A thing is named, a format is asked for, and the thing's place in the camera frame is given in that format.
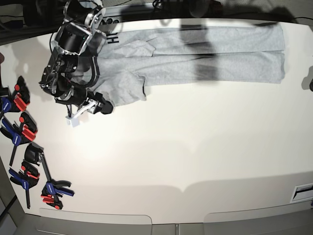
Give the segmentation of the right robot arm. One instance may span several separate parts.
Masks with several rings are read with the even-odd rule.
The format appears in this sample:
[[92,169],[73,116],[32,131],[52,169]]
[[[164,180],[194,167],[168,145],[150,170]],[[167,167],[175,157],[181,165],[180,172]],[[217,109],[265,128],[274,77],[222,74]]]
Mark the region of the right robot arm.
[[[49,46],[51,58],[39,82],[42,90],[53,96],[56,103],[66,105],[68,118],[73,118],[72,106],[78,111],[112,113],[113,105],[103,95],[91,91],[99,78],[96,58],[89,47],[103,19],[103,5],[91,1],[91,6],[83,6],[82,1],[69,0],[64,6],[64,20],[55,35],[51,35]],[[72,80],[77,70],[79,57],[87,53],[91,68],[91,78],[80,84]]]

